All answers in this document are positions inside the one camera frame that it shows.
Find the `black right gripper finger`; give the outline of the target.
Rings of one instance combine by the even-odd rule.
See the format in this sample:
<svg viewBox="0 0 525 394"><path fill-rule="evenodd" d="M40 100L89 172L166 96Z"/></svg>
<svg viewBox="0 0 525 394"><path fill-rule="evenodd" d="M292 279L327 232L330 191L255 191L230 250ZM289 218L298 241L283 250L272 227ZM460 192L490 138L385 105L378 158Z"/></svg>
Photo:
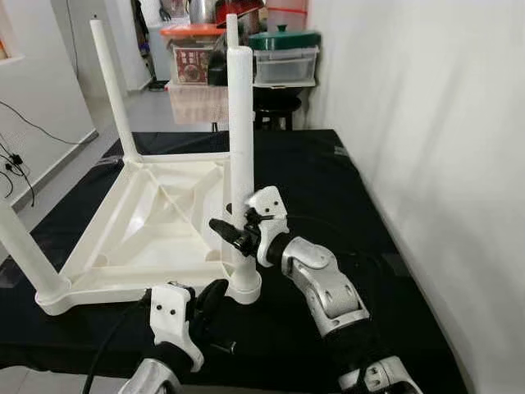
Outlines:
<svg viewBox="0 0 525 394"><path fill-rule="evenodd" d="M236 249L243 249L244 242L248 240L247 236L245 236L240 229L237 229L236 226L231 224L231 222L211 218L209 226L223 241Z"/></svg>

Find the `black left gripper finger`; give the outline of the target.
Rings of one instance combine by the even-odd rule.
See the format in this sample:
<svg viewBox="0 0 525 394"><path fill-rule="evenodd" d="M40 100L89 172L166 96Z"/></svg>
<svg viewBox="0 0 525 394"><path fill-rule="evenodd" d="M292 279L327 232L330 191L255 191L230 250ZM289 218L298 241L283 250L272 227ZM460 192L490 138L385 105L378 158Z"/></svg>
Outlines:
<svg viewBox="0 0 525 394"><path fill-rule="evenodd" d="M226 297L228 290L228 279L215 279L199 293L196 297L196 318L211 319L217 309L220 308L222 300Z"/></svg>

